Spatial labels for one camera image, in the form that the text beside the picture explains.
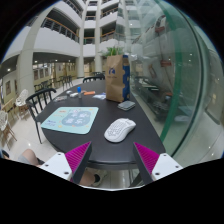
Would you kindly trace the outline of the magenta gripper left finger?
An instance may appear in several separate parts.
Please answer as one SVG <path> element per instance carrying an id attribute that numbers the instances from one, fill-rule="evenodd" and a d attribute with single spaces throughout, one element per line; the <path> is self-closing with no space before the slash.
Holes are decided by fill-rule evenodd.
<path id="1" fill-rule="evenodd" d="M 58 152 L 41 169 L 79 184 L 92 152 L 92 142 L 84 143 L 67 153 Z"/>

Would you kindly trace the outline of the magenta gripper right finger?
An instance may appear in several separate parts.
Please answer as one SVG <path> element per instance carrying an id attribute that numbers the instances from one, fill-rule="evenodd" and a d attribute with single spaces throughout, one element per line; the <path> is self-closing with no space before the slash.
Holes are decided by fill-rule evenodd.
<path id="1" fill-rule="evenodd" d="M 133 154 L 145 185 L 182 169 L 167 153 L 158 154 L 137 142 L 133 143 Z"/>

